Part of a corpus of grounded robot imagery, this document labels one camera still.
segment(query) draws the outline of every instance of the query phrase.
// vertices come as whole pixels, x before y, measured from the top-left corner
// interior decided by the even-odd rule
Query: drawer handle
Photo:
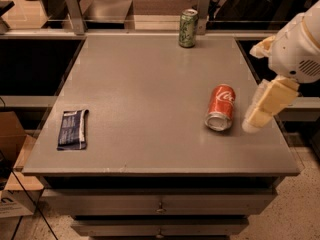
[[[156,212],[159,213],[159,214],[163,214],[163,213],[165,213],[166,211],[167,211],[167,210],[162,207],[162,202],[160,202],[160,203],[159,203],[159,208],[156,210]]]
[[[164,235],[162,235],[162,233],[161,233],[161,229],[159,229],[159,233],[156,235],[156,238],[158,238],[158,239],[164,238]]]

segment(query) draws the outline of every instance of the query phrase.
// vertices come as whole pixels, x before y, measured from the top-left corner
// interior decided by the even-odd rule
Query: gray tabletop
[[[212,89],[236,92],[233,126],[205,124]],[[27,175],[296,175],[273,121],[241,128],[256,82],[233,37],[88,35],[24,168]],[[87,149],[57,151],[63,111],[88,109]]]

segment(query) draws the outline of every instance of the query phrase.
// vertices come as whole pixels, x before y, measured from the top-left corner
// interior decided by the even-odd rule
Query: gray table
[[[234,121],[215,132],[204,119],[222,83]],[[185,49],[177,34],[88,34],[23,172],[47,179],[43,198],[83,236],[238,234],[299,174],[275,121],[241,128],[256,86],[232,36]],[[87,149],[57,151],[63,111],[79,109]]]
[[[236,92],[233,126],[204,125],[212,89]],[[184,49],[177,35],[89,35],[39,136],[30,175],[296,175],[275,122],[241,129],[256,89],[233,37],[201,36]],[[85,151],[57,151],[65,110],[88,109]]]

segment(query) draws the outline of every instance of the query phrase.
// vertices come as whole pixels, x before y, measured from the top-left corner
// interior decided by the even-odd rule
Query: coca-cola can
[[[233,107],[236,94],[226,84],[216,86],[211,94],[205,124],[215,131],[223,131],[231,127]]]

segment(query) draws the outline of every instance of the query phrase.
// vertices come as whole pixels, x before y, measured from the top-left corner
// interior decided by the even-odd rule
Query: soda can
[[[211,94],[205,124],[215,131],[223,131],[231,127],[233,107],[236,94],[226,84],[216,86]]]
[[[198,25],[198,12],[193,9],[184,10],[180,16],[179,45],[184,48],[196,44],[196,31]]]

